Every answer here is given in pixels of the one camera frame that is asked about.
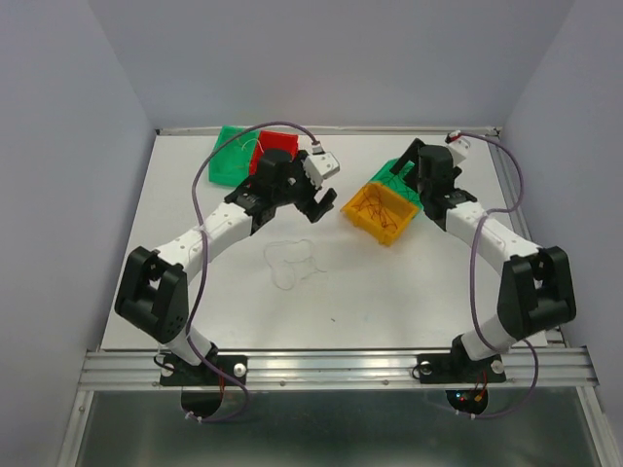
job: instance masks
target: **red bin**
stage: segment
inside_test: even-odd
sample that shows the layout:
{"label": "red bin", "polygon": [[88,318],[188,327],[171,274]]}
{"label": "red bin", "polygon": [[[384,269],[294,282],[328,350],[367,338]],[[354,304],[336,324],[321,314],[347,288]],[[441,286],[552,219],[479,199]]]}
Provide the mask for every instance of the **red bin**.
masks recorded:
{"label": "red bin", "polygon": [[260,131],[258,143],[255,145],[253,157],[249,164],[249,175],[253,175],[257,169],[257,162],[268,149],[283,149],[295,158],[299,150],[299,136],[296,134],[277,133],[275,131]]}

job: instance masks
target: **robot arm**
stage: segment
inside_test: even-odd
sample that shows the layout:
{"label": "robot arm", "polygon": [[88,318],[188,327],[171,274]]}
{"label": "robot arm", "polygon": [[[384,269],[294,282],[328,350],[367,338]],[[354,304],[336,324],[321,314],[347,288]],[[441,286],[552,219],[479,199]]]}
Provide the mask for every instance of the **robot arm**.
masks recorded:
{"label": "robot arm", "polygon": [[[471,247],[480,219],[487,216],[476,197],[455,188],[458,164],[469,143],[448,139],[446,146],[425,145],[416,139],[392,168],[398,174],[414,165],[404,181],[420,195],[426,216],[443,231]],[[479,254],[501,276],[497,314],[481,325],[485,339],[505,351],[513,343],[575,317],[575,300],[567,254],[558,247],[542,248],[489,218],[483,226]],[[453,341],[449,371],[478,367],[473,362],[496,355],[471,330]]]}
{"label": "robot arm", "polygon": [[[227,195],[209,214],[203,226],[194,227],[153,251],[138,247],[128,255],[117,299],[116,312],[190,365],[201,361],[188,345],[188,284],[202,270],[202,230],[207,234],[211,262],[234,243],[255,234],[275,216],[276,209],[294,204],[311,222],[333,208],[336,193],[329,189],[320,201],[315,195],[322,182],[340,169],[330,153],[308,155],[299,151],[294,160],[287,152],[267,149],[256,173]],[[216,346],[194,327],[190,336],[205,355]]]}

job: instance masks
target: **yellow bin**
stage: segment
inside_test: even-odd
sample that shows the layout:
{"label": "yellow bin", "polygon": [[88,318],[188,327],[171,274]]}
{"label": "yellow bin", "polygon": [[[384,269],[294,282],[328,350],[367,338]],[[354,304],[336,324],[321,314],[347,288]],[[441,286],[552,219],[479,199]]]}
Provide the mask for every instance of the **yellow bin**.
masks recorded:
{"label": "yellow bin", "polygon": [[356,227],[387,246],[403,233],[418,210],[417,206],[377,182],[367,183],[342,208]]}

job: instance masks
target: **light gray wall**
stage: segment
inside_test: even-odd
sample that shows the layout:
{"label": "light gray wall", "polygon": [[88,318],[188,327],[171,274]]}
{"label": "light gray wall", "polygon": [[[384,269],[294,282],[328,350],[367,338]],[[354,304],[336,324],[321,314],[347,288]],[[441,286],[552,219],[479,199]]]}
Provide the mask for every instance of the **light gray wall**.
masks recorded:
{"label": "light gray wall", "polygon": [[86,0],[0,1],[0,465],[48,466],[154,132]]}
{"label": "light gray wall", "polygon": [[90,0],[156,127],[500,125],[571,0]]}
{"label": "light gray wall", "polygon": [[512,115],[503,140],[526,173],[534,238],[565,248],[577,319],[600,395],[623,442],[623,2],[577,0]]}

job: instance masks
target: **white platform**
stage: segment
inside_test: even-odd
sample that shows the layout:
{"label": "white platform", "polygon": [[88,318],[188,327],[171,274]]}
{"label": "white platform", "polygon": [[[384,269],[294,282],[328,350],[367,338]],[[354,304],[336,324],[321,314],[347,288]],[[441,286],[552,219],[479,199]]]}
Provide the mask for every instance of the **white platform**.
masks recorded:
{"label": "white platform", "polygon": [[[224,252],[211,265],[196,318],[199,330],[220,348],[448,347],[471,329],[467,274],[469,248],[443,233],[423,213],[391,247],[350,224],[340,208],[389,159],[402,155],[412,135],[332,135],[320,139],[342,171],[327,187],[338,192],[336,208],[311,225],[295,208],[277,211],[257,234]],[[439,135],[421,135],[442,144]],[[299,138],[300,146],[308,144]],[[128,252],[171,241],[195,222],[190,187],[215,136],[159,136],[150,161]],[[503,206],[487,145],[471,141],[470,157],[457,185],[485,207]],[[200,184],[207,215],[230,191]],[[498,219],[510,227],[508,216]],[[309,239],[315,244],[314,274],[290,291],[276,288],[264,259],[267,244]],[[477,267],[481,321],[495,313],[499,277],[481,261]],[[190,302],[197,294],[196,280]],[[531,339],[546,345],[544,334]],[[156,342],[111,310],[104,349],[156,348]]]}

